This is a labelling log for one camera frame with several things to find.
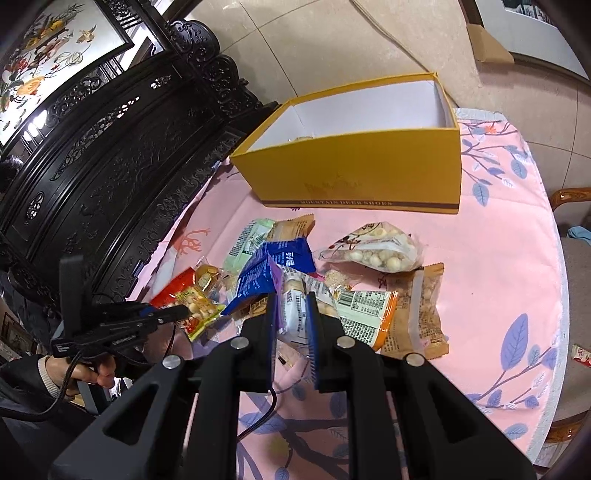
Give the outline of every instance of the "silver screw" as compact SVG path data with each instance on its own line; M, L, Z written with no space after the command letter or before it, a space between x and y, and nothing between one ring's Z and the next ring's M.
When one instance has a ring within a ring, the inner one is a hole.
M353 345L355 345L355 339L345 335L338 337L336 339L336 344L341 348L351 348Z
M178 355L169 355L164 360L162 360L162 364L164 365L164 368L172 370L181 364L181 358Z
M407 363L411 367L420 367L425 363L425 357L423 357L420 353L409 353L407 355Z
M242 350L243 348L246 348L249 343L250 342L248 341L248 338L246 338L246 337L234 337L230 341L231 347L235 348L236 350Z

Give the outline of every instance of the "framed picture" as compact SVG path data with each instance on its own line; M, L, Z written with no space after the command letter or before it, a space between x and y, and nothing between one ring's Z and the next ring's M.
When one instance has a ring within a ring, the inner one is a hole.
M546 65L585 82L573 50L535 0L461 0L471 23L480 23L516 60Z
M65 90L69 80L133 45L102 0L50 3L1 67L0 148L27 126L32 113L37 119L44 101Z
M8 312L4 312L0 340L21 356L37 352L33 337Z

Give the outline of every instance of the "grey cushion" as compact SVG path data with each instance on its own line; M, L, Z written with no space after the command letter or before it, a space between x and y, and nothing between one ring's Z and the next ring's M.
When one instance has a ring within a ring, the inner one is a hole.
M591 407L591 368L570 357L576 343L591 351L591 246L575 238L561 238L569 279L569 357L554 420L562 420Z

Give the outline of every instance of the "pink tablecloth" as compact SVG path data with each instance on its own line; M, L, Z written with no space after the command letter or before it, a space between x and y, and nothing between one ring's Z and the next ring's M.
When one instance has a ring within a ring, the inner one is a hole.
M437 308L450 353L433 364L535 459L554 414L566 351L556 224L515 127L463 121L462 153L458 215L266 208L235 169L220 173L175 242L174 274L202 255L221 265L256 218L314 213L313 251L368 222L387 221L418 236L425 264L445 263ZM207 352L234 334L232 325L212 331L195 351ZM344 394L315 393L305 365L301 359L287 372L278 367L277 414L239 446L240 479L348 478ZM269 404L264 395L243 394L241 425L252 424Z

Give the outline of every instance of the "blue snack package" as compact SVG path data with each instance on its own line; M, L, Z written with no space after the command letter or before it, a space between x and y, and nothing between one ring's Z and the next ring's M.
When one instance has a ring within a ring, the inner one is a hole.
M312 252L305 238L265 242L244 265L238 276L236 297L222 312L223 315L235 312L250 297L275 291L271 260L277 265L285 265L304 273L316 271Z

